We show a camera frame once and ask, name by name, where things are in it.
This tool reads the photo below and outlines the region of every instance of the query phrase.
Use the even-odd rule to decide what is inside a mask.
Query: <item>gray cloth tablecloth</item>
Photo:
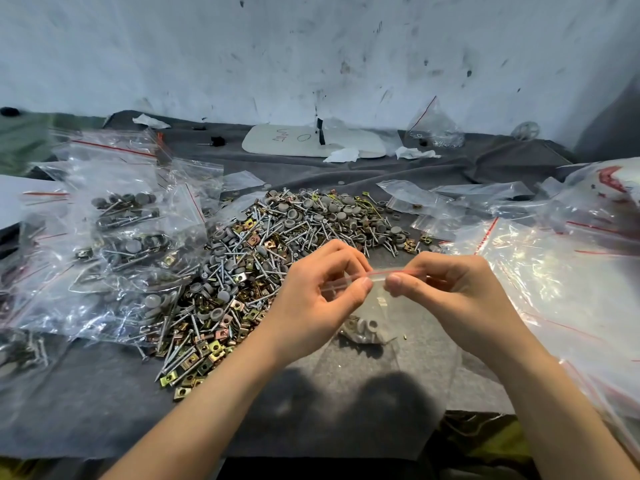
[[[108,126],[141,128],[131,122],[137,115],[117,113]],[[391,178],[425,189],[514,180],[532,187],[568,163],[550,142],[469,134],[463,148],[439,150],[441,159],[325,164],[316,158],[246,153],[241,143],[247,126],[206,124],[207,131],[195,131],[192,126],[201,123],[161,119],[172,125],[163,132],[174,156],[217,162],[225,173],[249,170],[276,188],[369,191],[376,200],[388,199],[376,183]],[[196,145],[211,136],[223,136],[227,144]],[[404,216],[401,225],[409,230],[411,220]],[[394,259],[377,250],[371,263],[403,266],[410,258],[401,253]],[[497,380],[475,358],[461,355],[436,320],[416,313],[408,301],[399,300],[390,310],[406,340],[362,348],[335,339],[288,367],[257,398],[226,455],[415,459],[446,408],[512,411]],[[34,386],[22,391],[20,401],[15,391],[0,392],[0,404],[6,405],[0,455],[123,454],[173,406],[172,394],[154,383],[158,369],[155,360],[142,363],[135,348],[75,341],[55,365],[33,378]]]

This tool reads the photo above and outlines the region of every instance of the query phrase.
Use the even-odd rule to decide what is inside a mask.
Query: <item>fingernail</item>
[[[368,293],[369,291],[371,291],[371,289],[373,288],[373,281],[371,281],[371,278],[368,276],[365,276],[362,279],[362,287],[364,288],[364,290]]]
[[[397,290],[402,285],[402,279],[397,274],[389,274],[387,277],[387,284],[391,286],[391,288]]]

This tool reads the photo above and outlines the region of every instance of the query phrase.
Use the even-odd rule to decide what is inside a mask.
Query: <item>hand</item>
[[[345,272],[369,271],[364,254],[337,239],[328,242],[291,266],[269,313],[249,339],[271,343],[281,367],[315,352],[361,306],[372,282],[358,278],[332,301],[322,296],[320,288],[343,278]]]
[[[484,258],[423,252],[403,271],[389,275],[385,289],[427,308],[455,343],[490,367],[543,350]]]

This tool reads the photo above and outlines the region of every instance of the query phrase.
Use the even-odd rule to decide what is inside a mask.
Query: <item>forearm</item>
[[[511,399],[542,478],[640,479],[587,398],[541,346],[492,369]]]
[[[261,343],[242,344],[103,480],[206,478],[251,403],[277,370],[274,357]]]

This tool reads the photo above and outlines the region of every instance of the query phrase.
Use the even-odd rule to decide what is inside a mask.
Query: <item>white wall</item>
[[[574,146],[640,69],[640,0],[0,0],[0,105],[466,131]]]

